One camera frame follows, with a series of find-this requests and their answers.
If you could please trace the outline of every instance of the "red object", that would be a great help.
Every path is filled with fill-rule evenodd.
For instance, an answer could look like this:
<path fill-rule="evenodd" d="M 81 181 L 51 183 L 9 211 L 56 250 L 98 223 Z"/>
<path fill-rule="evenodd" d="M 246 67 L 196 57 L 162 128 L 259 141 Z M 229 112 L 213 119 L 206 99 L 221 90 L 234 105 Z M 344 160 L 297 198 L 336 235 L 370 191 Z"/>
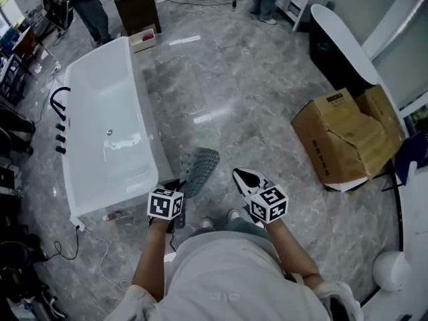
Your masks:
<path fill-rule="evenodd" d="M 149 40 L 152 38 L 154 38 L 154 35 L 149 33 L 149 34 L 144 35 L 144 37 L 142 38 L 142 41 L 146 41 L 146 40 Z"/>

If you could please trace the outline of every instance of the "jeans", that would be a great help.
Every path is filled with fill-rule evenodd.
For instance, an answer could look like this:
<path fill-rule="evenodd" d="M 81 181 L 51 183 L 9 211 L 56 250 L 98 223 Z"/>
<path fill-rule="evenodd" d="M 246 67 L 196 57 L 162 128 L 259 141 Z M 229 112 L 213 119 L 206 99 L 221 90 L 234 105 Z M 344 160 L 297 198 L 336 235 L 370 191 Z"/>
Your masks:
<path fill-rule="evenodd" d="M 260 13 L 260 20 L 269 20 L 272 18 L 276 0 L 253 0 L 252 13 Z"/>
<path fill-rule="evenodd" d="M 196 235 L 200 235 L 204 233 L 215 232 L 215 231 L 241 232 L 241 233 L 257 235 L 258 237 L 262 237 L 266 240 L 270 240 L 268 233 L 264 229 L 254 225 L 253 223 L 245 221 L 241 217 L 237 217 L 236 219 L 232 220 L 230 223 L 228 223 L 224 227 L 224 229 L 201 228 L 195 231 L 190 237 L 194 237 Z"/>
<path fill-rule="evenodd" d="M 107 43 L 111 40 L 108 33 L 108 17 L 100 0 L 75 1 L 73 8 L 88 28 L 94 41 Z"/>

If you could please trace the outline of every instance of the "small box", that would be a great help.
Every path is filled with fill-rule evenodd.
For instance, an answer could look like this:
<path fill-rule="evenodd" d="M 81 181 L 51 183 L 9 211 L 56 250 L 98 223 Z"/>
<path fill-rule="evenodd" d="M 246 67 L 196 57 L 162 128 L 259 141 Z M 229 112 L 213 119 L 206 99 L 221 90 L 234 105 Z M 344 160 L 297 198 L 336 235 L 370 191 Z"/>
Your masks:
<path fill-rule="evenodd" d="M 143 41 L 142 39 L 145 35 L 153 35 L 153 38 Z M 132 48 L 134 53 L 156 45 L 156 35 L 154 34 L 153 29 L 147 29 L 140 33 L 131 35 L 130 37 L 128 37 L 128 40 L 129 46 Z"/>
<path fill-rule="evenodd" d="M 309 102 L 292 126 L 320 181 L 339 191 L 372 179 L 393 156 L 382 124 L 361 113 L 346 88 Z"/>
<path fill-rule="evenodd" d="M 148 194 L 147 215 L 159 219 L 172 220 L 179 216 L 184 194 L 162 188 L 154 188 Z"/>
<path fill-rule="evenodd" d="M 287 214 L 288 196 L 280 185 L 258 191 L 247 196 L 245 202 L 249 212 L 264 223 L 271 223 Z"/>

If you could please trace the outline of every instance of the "freestanding bathtub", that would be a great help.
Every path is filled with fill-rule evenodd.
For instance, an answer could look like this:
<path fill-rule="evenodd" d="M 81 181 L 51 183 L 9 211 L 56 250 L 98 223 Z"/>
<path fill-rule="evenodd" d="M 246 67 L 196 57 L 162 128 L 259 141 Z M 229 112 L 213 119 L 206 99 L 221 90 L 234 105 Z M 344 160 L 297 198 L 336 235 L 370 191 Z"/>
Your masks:
<path fill-rule="evenodd" d="M 72 217 L 147 195 L 173 177 L 127 37 L 70 64 L 65 84 L 62 165 Z"/>

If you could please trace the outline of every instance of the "person's legs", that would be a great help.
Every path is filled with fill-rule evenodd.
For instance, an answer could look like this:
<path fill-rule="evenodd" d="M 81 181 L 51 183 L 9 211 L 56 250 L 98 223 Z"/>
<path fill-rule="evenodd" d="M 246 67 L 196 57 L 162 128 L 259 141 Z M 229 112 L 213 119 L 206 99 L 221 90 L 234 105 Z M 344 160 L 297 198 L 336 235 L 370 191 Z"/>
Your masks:
<path fill-rule="evenodd" d="M 200 234 L 204 234 L 204 233 L 209 233 L 209 232 L 214 232 L 216 229 L 214 228 L 214 224 L 211 221 L 210 218 L 206 217 L 202 220 L 201 222 L 201 228 L 198 229 L 197 231 L 193 232 L 189 238 L 192 238 L 196 235 L 200 235 Z"/>
<path fill-rule="evenodd" d="M 108 33 L 108 17 L 100 0 L 91 0 L 90 3 L 90 20 L 100 32 L 102 43 L 108 43 L 112 40 Z"/>
<path fill-rule="evenodd" d="M 274 20 L 272 19 L 272 12 L 275 8 L 275 2 L 276 0 L 261 0 L 259 16 L 261 21 L 271 21 L 269 23 L 274 23 Z"/>
<path fill-rule="evenodd" d="M 253 7 L 249 10 L 251 14 L 260 14 L 261 0 L 253 0 Z"/>
<path fill-rule="evenodd" d="M 7 131 L 34 133 L 34 122 L 26 120 L 6 108 L 0 108 L 0 127 Z"/>
<path fill-rule="evenodd" d="M 237 217 L 236 219 L 230 221 L 227 224 L 225 230 L 233 231 L 233 232 L 248 233 L 252 235 L 257 235 L 266 240 L 270 240 L 268 233 L 263 228 L 260 228 L 254 225 L 253 223 L 245 221 L 241 217 Z"/>
<path fill-rule="evenodd" d="M 92 22 L 88 18 L 88 14 L 91 14 L 90 12 L 90 6 L 87 4 L 87 1 L 76 1 L 73 4 L 74 10 L 78 13 L 80 19 L 83 21 L 83 24 L 85 24 L 86 28 L 88 29 L 91 37 L 94 39 L 95 42 L 101 40 L 101 34 L 98 32 L 97 27 L 92 25 Z"/>

